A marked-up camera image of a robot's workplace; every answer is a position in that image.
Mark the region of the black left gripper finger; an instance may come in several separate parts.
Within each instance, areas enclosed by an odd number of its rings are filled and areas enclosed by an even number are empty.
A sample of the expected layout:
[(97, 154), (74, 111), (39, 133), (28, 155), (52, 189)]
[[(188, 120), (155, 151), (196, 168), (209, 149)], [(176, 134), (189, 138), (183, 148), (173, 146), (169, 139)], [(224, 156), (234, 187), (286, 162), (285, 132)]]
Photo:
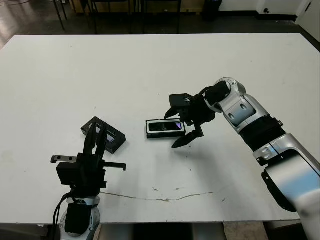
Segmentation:
[(96, 139), (97, 139), (97, 124), (94, 122), (92, 123), (91, 127), (89, 128), (83, 147), (83, 154), (91, 155), (93, 149), (96, 146)]
[(99, 158), (103, 158), (105, 148), (106, 148), (106, 143), (107, 143), (107, 127), (103, 125), (100, 128), (99, 133), (97, 134), (97, 139), (96, 139), (97, 148), (96, 148), (95, 154)]

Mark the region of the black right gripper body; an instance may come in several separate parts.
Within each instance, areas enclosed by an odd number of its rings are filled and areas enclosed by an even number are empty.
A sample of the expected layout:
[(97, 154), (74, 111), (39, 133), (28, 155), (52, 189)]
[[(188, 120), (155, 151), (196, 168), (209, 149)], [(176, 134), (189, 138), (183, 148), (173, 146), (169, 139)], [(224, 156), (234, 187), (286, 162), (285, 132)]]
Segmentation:
[(201, 126), (215, 119), (215, 112), (209, 109), (202, 94), (181, 94), (179, 98), (179, 117), (188, 126)]

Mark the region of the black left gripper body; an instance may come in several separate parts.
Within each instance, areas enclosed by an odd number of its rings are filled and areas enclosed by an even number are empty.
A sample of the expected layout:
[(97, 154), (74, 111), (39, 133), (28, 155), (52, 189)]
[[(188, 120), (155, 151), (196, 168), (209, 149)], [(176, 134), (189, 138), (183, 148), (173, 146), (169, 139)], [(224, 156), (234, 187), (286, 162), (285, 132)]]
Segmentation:
[(50, 162), (57, 164), (61, 184), (69, 186), (74, 195), (98, 195), (107, 185), (105, 168), (127, 169), (125, 163), (107, 162), (96, 154), (53, 155)]

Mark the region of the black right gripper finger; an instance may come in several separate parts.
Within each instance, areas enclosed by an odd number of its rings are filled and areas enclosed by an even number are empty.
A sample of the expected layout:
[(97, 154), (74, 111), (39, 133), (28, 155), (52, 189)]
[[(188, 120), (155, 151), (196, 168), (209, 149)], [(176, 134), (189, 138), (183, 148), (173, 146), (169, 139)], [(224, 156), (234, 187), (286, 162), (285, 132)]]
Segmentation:
[(177, 139), (174, 144), (172, 145), (172, 149), (177, 149), (183, 146), (186, 146), (190, 144), (192, 141), (194, 141), (197, 138), (203, 137), (203, 131), (200, 125), (196, 125), (195, 129), (191, 132), (189, 132), (187, 135), (180, 137)]
[(173, 116), (176, 116), (176, 115), (180, 115), (180, 108), (179, 107), (176, 107), (176, 106), (173, 106), (171, 107), (164, 115), (164, 119), (168, 119), (168, 118), (171, 118)]

